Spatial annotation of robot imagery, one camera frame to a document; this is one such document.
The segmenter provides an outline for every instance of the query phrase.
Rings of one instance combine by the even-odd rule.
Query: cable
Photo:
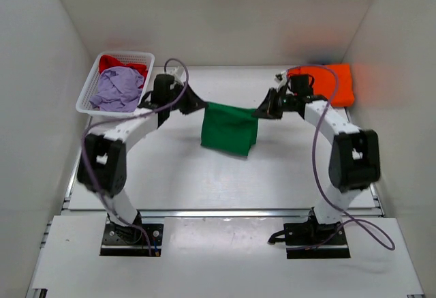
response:
[[[384,248],[386,248],[387,250],[390,251],[394,251],[395,250],[395,242],[392,240],[392,238],[383,230],[381,229],[379,226],[375,225],[374,223],[367,221],[367,220],[362,220],[360,218],[355,218],[353,215],[351,215],[350,213],[348,213],[347,211],[343,210],[342,208],[337,207],[335,204],[333,204],[328,197],[326,196],[326,194],[324,193],[324,190],[322,189],[321,183],[320,183],[320,178],[318,177],[318,171],[317,171],[317,167],[316,167],[316,144],[317,144],[317,139],[318,139],[318,134],[320,133],[320,129],[321,129],[321,124],[324,120],[324,118],[326,117],[326,114],[328,112],[329,107],[332,104],[333,98],[335,97],[335,95],[337,94],[338,90],[339,90],[339,78],[338,75],[336,74],[335,71],[331,70],[330,68],[327,68],[326,66],[323,65],[316,65],[316,64],[307,64],[307,65],[300,65],[300,66],[296,66],[295,68],[290,68],[287,70],[287,73],[289,71],[295,70],[297,68],[301,68],[301,67],[307,67],[307,66],[311,66],[311,67],[316,67],[316,68],[322,68],[324,70],[329,71],[331,74],[333,74],[334,76],[334,80],[335,80],[335,86],[334,86],[334,90],[332,95],[330,96],[330,98],[327,101],[327,104],[321,114],[320,120],[318,121],[316,128],[315,128],[315,134],[313,136],[313,143],[312,143],[312,168],[313,168],[313,176],[315,177],[315,182],[316,182],[316,186],[318,187],[318,190],[320,191],[320,194],[322,196],[322,198],[334,209],[336,209],[337,211],[340,211],[341,213],[344,213],[345,216],[347,216],[349,218],[349,220],[341,223],[341,225],[338,226],[338,228],[336,229],[336,232],[333,233],[331,236],[329,236],[329,238],[327,238],[326,240],[324,240],[321,243],[317,243],[316,245],[308,245],[308,246],[304,246],[304,247],[295,247],[295,248],[288,248],[289,250],[308,250],[308,249],[313,249],[313,248],[318,248],[321,245],[324,245],[325,243],[327,243],[329,240],[331,240],[338,232],[339,230],[341,230],[346,224],[351,223],[351,222],[355,222],[357,225],[359,225],[361,228],[363,228],[370,236],[372,236],[372,238],[374,240],[376,240],[376,242],[378,242],[381,246],[383,246]],[[381,241],[379,238],[377,238],[374,233],[372,233],[365,225],[363,225],[362,223],[366,223],[370,226],[372,226],[373,228],[376,228],[382,235],[384,235],[386,237],[386,239],[390,242],[391,246],[386,245],[383,241]]]
[[[188,72],[187,66],[186,66],[186,65],[185,65],[181,60],[179,60],[179,59],[177,59],[177,58],[169,58],[169,59],[165,62],[165,65],[164,65],[164,67],[163,67],[163,69],[164,69],[165,72],[166,72],[167,65],[168,65],[168,63],[169,63],[170,61],[176,61],[176,62],[178,62],[179,64],[181,64],[182,67],[185,69],[185,74],[186,74],[185,85],[183,86],[182,91],[180,92],[180,94],[177,96],[177,98],[176,98],[175,100],[173,100],[172,102],[166,104],[165,106],[162,106],[162,107],[156,108],[156,109],[154,109],[154,110],[152,110],[152,111],[150,111],[150,112],[144,113],[144,114],[135,115],[135,116],[130,116],[130,117],[122,117],[122,118],[117,118],[117,119],[109,119],[109,120],[105,120],[105,121],[101,121],[101,122],[94,123],[94,124],[90,125],[89,127],[87,127],[87,128],[85,129],[85,131],[83,132],[83,135],[82,135],[82,140],[81,140],[81,145],[82,145],[82,159],[83,159],[83,162],[84,162],[84,166],[85,166],[85,168],[86,168],[86,170],[87,170],[87,172],[88,172],[89,179],[91,180],[91,183],[93,184],[93,187],[94,187],[95,191],[99,194],[100,201],[102,202],[104,208],[105,208],[106,210],[110,211],[110,212],[111,212],[111,213],[112,213],[112,214],[113,214],[113,215],[114,215],[114,216],[115,216],[115,217],[116,217],[116,218],[117,218],[121,223],[123,223],[124,225],[126,225],[126,226],[130,226],[130,227],[132,227],[132,228],[135,228],[135,229],[141,231],[142,235],[145,237],[145,239],[146,239],[146,241],[147,241],[147,245],[148,245],[148,248],[149,248],[149,256],[151,256],[151,243],[150,243],[150,238],[149,238],[149,236],[147,235],[147,232],[146,232],[146,231],[145,231],[141,226],[138,226],[138,225],[135,225],[135,224],[131,224],[131,223],[129,223],[128,221],[124,220],[124,219],[123,219],[123,218],[122,218],[122,217],[121,217],[121,216],[116,212],[115,208],[114,208],[114,207],[109,207],[108,203],[106,202],[106,199],[105,199],[105,196],[104,196],[104,190],[103,190],[103,188],[100,186],[100,183],[99,183],[99,181],[98,181],[98,179],[97,179],[97,176],[95,175],[95,172],[94,172],[94,170],[93,170],[93,168],[92,168],[92,166],[91,166],[91,162],[90,162],[90,160],[89,160],[89,156],[88,156],[88,154],[87,154],[87,152],[86,152],[86,147],[85,147],[85,138],[87,137],[87,134],[89,133],[89,131],[90,131],[91,129],[93,129],[93,128],[99,126],[99,125],[110,124],[110,123],[118,123],[118,122],[121,122],[121,121],[130,121],[130,120],[132,120],[132,119],[139,119],[139,118],[141,118],[141,117],[145,118],[145,117],[148,117],[148,116],[152,115],[153,113],[159,113],[159,112],[161,112],[161,111],[163,111],[163,110],[166,110],[166,109],[169,109],[169,108],[173,107],[175,104],[177,104],[177,102],[178,102],[178,101],[183,97],[183,95],[185,94],[185,92],[186,92],[186,90],[187,90],[187,88],[188,88],[189,72]]]

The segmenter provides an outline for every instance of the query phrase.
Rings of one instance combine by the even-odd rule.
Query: white floor panel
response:
[[[274,75],[285,67],[190,68],[190,85],[204,100],[256,108]],[[152,75],[161,72],[157,68]],[[339,112],[346,117],[345,110]],[[281,121],[260,120],[258,141],[247,159],[200,146],[204,111],[173,112],[157,131],[127,156],[126,190],[139,209],[300,209],[314,206],[318,192],[311,166],[315,128],[297,113]],[[317,165],[329,183],[331,146],[320,136]],[[365,190],[351,205],[374,207]],[[70,209],[102,209],[83,185],[75,183]]]
[[[268,245],[281,218],[166,218],[160,258],[102,257],[104,215],[53,220],[33,288],[46,298],[323,297],[398,298],[422,294],[395,219],[371,219],[396,250],[358,226],[345,228],[352,257],[287,260]]]

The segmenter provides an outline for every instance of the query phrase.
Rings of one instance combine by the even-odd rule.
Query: green cloth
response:
[[[255,109],[209,102],[204,111],[202,146],[247,157],[258,136]]]

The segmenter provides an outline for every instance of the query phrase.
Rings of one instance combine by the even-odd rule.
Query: cloth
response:
[[[248,156],[256,144],[259,120],[255,109],[208,103],[202,125],[202,146],[235,155]]]
[[[144,80],[147,78],[147,74],[149,72],[147,70],[147,65],[144,64],[128,63],[127,65],[124,65],[115,57],[109,55],[103,55],[100,57],[100,62],[98,64],[98,69],[100,74],[103,73],[103,71],[107,70],[108,68],[113,68],[114,66],[125,66],[127,68],[133,68],[134,70],[137,70],[139,74],[141,74],[144,77]]]
[[[104,70],[98,79],[97,94],[89,102],[106,112],[133,112],[138,105],[144,77],[137,70],[115,66]]]
[[[352,73],[349,64],[333,64],[326,65],[326,67],[335,71],[339,78],[339,89],[332,101],[332,106],[351,106],[354,103],[354,94],[352,89]],[[329,98],[333,93],[335,86],[334,76],[327,70],[307,66],[296,68],[287,73],[288,76],[292,74],[312,75],[315,79],[315,82],[313,83],[313,93],[315,95],[323,95],[324,97]]]

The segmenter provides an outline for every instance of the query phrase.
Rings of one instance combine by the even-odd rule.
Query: red cloth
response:
[[[135,64],[135,63],[128,63],[127,65],[121,63],[118,59],[109,56],[109,55],[103,55],[100,58],[100,62],[98,64],[99,72],[102,73],[104,70],[107,70],[108,68],[113,68],[114,66],[124,66],[127,68],[133,68],[134,70],[137,70],[139,74],[141,74],[145,79],[147,78],[148,70],[147,65],[144,64]]]

